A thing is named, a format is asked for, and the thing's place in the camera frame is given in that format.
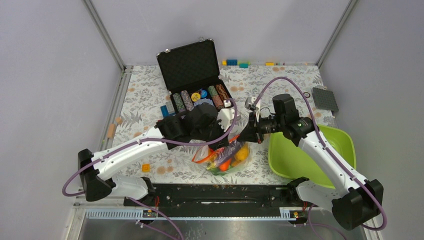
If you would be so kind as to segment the clear zip top bag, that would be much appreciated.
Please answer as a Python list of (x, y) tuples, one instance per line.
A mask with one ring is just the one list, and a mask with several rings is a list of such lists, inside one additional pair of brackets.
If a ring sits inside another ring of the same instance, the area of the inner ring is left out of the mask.
[(250, 160), (250, 145), (238, 140), (238, 135), (229, 140), (228, 146), (213, 150), (200, 147), (191, 161), (203, 166), (215, 176), (223, 176), (242, 169)]

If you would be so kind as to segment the orange toy carrot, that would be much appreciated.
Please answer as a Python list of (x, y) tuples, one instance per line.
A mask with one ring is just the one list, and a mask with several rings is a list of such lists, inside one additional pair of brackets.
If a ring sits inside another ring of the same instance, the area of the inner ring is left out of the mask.
[(218, 168), (219, 168), (219, 170), (221, 171), (221, 172), (226, 172), (228, 169), (229, 169), (229, 167), (230, 167), (230, 165), (231, 165), (231, 161), (232, 161), (232, 159), (230, 158), (230, 159), (228, 159), (228, 160), (226, 160), (225, 162), (223, 162)]

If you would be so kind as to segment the yellow toy bell pepper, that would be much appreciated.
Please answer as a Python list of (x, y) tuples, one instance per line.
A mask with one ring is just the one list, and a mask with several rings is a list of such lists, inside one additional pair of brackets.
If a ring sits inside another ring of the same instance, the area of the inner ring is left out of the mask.
[(237, 166), (238, 164), (244, 162), (250, 154), (250, 149), (247, 144), (245, 144), (241, 149), (234, 155), (233, 166)]

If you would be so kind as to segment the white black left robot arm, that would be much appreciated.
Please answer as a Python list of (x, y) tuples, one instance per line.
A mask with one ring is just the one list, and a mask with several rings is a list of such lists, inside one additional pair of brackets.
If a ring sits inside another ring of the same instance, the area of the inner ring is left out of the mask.
[(236, 107), (217, 110), (203, 103), (191, 111), (169, 115), (146, 132), (116, 147), (78, 153), (79, 177), (88, 202), (106, 197), (127, 197), (148, 206), (155, 200), (154, 187), (147, 177), (135, 178), (119, 172), (133, 163), (178, 146), (208, 146), (219, 149), (229, 144), (235, 125)]

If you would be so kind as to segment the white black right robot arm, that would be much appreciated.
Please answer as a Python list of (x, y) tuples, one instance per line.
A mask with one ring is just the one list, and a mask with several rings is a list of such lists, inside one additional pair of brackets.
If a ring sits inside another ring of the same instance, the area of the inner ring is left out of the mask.
[(385, 216), (382, 184), (377, 179), (368, 180), (349, 165), (311, 118), (300, 117), (293, 97), (286, 93), (274, 96), (274, 113), (269, 117), (260, 116), (259, 102), (258, 97), (246, 99), (245, 107), (250, 113), (238, 140), (260, 144), (265, 134), (282, 133), (317, 164), (334, 186), (330, 189), (299, 177), (290, 182), (291, 189), (286, 193), (291, 205), (315, 204), (331, 212), (346, 230), (353, 230), (378, 215)]

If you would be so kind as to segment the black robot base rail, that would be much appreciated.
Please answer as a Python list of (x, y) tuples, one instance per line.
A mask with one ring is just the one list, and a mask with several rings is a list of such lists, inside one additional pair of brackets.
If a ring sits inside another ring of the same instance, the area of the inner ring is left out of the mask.
[(153, 184), (140, 200), (168, 217), (280, 217), (280, 208), (303, 211), (311, 206), (295, 198), (289, 185)]

